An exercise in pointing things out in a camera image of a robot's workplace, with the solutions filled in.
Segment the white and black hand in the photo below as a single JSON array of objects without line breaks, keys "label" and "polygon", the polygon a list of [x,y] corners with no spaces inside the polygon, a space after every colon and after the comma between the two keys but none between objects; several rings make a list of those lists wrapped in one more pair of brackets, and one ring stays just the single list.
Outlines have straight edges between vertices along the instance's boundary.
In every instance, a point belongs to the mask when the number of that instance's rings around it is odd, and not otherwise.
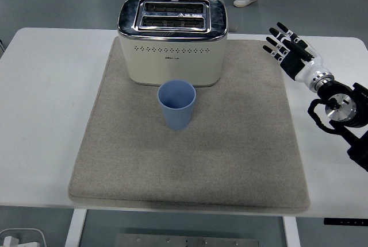
[{"label": "white and black hand", "polygon": [[268,52],[284,72],[294,81],[304,83],[312,91],[317,91],[317,84],[322,80],[334,80],[333,74],[323,67],[323,59],[317,51],[300,36],[277,23],[278,29],[270,28],[271,37],[263,49]]}]

